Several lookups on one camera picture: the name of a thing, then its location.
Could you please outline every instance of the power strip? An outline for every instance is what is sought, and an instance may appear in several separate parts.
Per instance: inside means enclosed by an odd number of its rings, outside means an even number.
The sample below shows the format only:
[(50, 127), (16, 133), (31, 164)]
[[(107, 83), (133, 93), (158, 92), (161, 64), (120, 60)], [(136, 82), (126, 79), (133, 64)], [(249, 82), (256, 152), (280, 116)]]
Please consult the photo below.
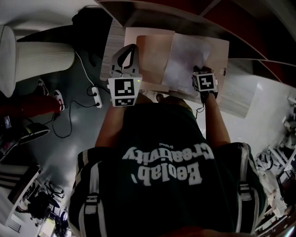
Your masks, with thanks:
[(94, 97), (95, 103), (96, 104), (99, 103), (97, 108), (102, 108), (103, 104), (102, 104), (101, 97), (100, 97), (100, 94), (99, 94), (99, 89), (97, 87), (92, 87), (92, 93), (96, 94), (93, 97)]

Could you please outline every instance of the white wall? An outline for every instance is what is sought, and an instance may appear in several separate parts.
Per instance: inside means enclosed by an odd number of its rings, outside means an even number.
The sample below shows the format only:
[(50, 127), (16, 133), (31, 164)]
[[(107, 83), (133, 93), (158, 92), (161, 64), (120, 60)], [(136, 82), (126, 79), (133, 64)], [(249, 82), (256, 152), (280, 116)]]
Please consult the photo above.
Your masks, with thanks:
[(71, 25), (71, 18), (94, 0), (0, 0), (0, 25), (6, 24), (19, 34), (30, 34), (62, 25)]

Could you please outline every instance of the sneaker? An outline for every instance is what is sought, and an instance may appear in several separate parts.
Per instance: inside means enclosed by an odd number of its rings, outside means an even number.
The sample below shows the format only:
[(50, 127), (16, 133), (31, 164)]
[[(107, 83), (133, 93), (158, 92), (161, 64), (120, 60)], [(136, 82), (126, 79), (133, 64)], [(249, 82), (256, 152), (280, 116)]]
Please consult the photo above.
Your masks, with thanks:
[(60, 104), (60, 111), (63, 111), (65, 109), (64, 100), (62, 97), (62, 94), (59, 90), (55, 90), (54, 92), (54, 98), (59, 102)]
[(49, 95), (49, 90), (47, 89), (47, 87), (45, 86), (45, 83), (42, 79), (39, 79), (38, 80), (38, 85), (39, 86), (42, 86), (42, 89), (43, 89), (43, 94), (44, 95)]

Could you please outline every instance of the white floor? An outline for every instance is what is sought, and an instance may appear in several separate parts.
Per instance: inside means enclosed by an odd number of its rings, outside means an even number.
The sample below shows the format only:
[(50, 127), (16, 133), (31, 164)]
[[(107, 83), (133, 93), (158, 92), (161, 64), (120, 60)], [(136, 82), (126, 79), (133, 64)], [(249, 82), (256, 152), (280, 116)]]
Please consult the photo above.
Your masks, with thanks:
[[(249, 80), (258, 81), (251, 107), (245, 119), (222, 112), (222, 117), (231, 142), (245, 142), (251, 146), (255, 157), (268, 145), (276, 144), (284, 135), (283, 119), (291, 111), (287, 100), (296, 96), (296, 89), (258, 76)], [(194, 113), (200, 104), (187, 101)], [(197, 116), (197, 124), (205, 137), (205, 112)]]

